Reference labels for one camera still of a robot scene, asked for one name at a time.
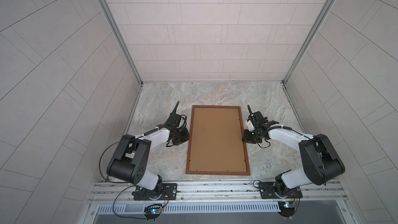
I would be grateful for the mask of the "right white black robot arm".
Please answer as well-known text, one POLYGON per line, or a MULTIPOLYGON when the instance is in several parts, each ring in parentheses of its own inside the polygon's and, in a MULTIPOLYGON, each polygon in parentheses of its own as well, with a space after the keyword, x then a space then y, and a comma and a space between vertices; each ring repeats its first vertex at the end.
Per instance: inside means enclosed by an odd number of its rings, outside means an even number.
POLYGON ((272 185, 259 182, 259 190, 278 198, 291 195, 298 197, 295 192, 301 186, 326 185, 329 180, 345 173, 343 161, 326 135, 301 133, 277 121, 268 120, 259 111, 252 112, 249 105, 247 107, 249 116, 246 120, 248 128, 244 130, 242 139, 244 143, 267 149, 271 146, 270 140, 279 141, 299 151, 302 160, 300 168, 277 175, 272 185))

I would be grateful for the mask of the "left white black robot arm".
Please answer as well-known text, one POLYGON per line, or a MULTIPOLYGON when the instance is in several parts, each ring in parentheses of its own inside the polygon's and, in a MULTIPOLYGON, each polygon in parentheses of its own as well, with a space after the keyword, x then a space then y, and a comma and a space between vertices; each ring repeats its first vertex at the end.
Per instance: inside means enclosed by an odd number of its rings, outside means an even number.
POLYGON ((179 146, 189 140, 187 116, 177 114, 176 103, 165 123, 140 136, 124 135, 111 144, 116 149, 106 168, 106 175, 131 183, 149 198, 162 194, 162 177, 147 170, 150 151, 159 145, 179 146))

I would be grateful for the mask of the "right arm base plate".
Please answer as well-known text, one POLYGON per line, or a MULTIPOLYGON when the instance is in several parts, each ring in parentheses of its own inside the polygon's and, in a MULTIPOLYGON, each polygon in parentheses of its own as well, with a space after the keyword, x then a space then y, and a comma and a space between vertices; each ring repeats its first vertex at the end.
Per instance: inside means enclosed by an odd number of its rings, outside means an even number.
POLYGON ((289 189, 281 182, 259 182, 256 186, 262 199, 301 199, 302 192, 299 187, 289 189))

